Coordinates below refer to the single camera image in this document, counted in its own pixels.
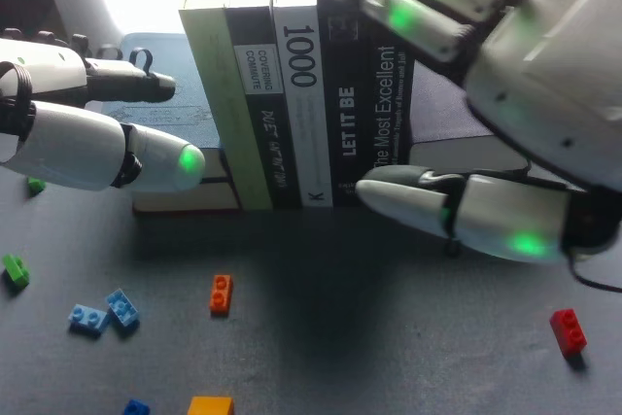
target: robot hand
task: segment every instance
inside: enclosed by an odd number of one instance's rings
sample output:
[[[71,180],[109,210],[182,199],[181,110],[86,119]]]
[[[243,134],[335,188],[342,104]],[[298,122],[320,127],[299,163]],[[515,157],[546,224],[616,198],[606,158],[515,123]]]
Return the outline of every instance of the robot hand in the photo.
[[[615,0],[337,1],[410,43],[418,60],[466,91],[470,110],[502,140],[585,189],[383,167],[357,185],[365,204],[505,259],[573,265],[612,244],[622,219]]]
[[[175,82],[149,71],[149,51],[134,51],[129,62],[91,59],[85,58],[84,40],[76,53],[50,34],[39,37],[47,44],[0,39],[0,133],[18,138],[15,154],[0,163],[81,190],[166,192],[200,182],[205,159],[189,142],[80,109],[94,99],[172,97]],[[144,70],[134,66],[139,52],[147,56]]]

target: white book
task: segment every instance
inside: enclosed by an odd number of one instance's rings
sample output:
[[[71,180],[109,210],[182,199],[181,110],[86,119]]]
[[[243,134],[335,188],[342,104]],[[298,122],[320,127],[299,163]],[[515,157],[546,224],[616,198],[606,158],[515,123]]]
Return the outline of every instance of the white book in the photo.
[[[332,207],[317,0],[273,0],[273,19],[304,207]]]

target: book spine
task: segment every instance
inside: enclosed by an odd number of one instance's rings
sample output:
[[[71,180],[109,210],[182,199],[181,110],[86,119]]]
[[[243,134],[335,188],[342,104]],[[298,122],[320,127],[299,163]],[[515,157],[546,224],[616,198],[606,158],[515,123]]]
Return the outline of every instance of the book spine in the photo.
[[[273,9],[304,207],[331,207],[324,76],[316,6]]]
[[[411,48],[377,23],[368,21],[373,109],[373,164],[407,164],[412,146],[410,100],[415,66]]]
[[[275,209],[300,207],[294,144],[269,7],[225,10]]]
[[[355,186],[372,166],[367,37],[359,13],[318,0],[334,206],[358,206]]]
[[[182,10],[180,17],[242,207],[271,209],[225,9]]]

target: lego brick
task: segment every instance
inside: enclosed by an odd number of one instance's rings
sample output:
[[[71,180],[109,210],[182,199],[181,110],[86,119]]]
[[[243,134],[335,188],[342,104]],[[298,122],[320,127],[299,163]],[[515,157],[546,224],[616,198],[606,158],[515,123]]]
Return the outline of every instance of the lego brick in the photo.
[[[95,310],[83,305],[74,306],[69,315],[72,327],[101,334],[110,322],[110,315],[105,311]]]
[[[233,399],[192,398],[188,415],[233,415]]]
[[[149,415],[150,411],[149,405],[133,398],[127,403],[123,415]]]
[[[7,268],[11,281],[18,287],[24,288],[30,282],[30,272],[20,257],[5,255],[2,258],[4,267]]]
[[[231,305],[231,291],[233,282],[231,276],[218,274],[214,276],[212,295],[210,297],[210,311],[214,314],[225,315]]]
[[[106,301],[113,314],[125,328],[138,320],[138,310],[134,308],[134,305],[121,289],[108,295]]]
[[[559,310],[550,319],[551,328],[565,358],[577,355],[587,345],[581,325],[576,319],[574,310]]]
[[[28,188],[32,194],[39,194],[46,189],[46,183],[43,180],[28,177]]]

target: gray table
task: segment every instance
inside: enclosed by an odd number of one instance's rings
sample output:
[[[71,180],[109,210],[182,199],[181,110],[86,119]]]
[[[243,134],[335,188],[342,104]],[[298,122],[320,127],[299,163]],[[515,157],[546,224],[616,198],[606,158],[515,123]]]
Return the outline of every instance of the gray table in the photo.
[[[0,171],[3,252],[31,284],[0,283],[0,414],[186,414],[196,395],[237,415],[620,413],[622,297],[543,268],[467,252],[364,211],[136,219],[123,193],[49,187]],[[622,281],[619,250],[589,265]],[[210,319],[215,273],[234,279]],[[75,303],[122,287],[130,336],[67,331]],[[574,307],[587,369],[548,318]]]

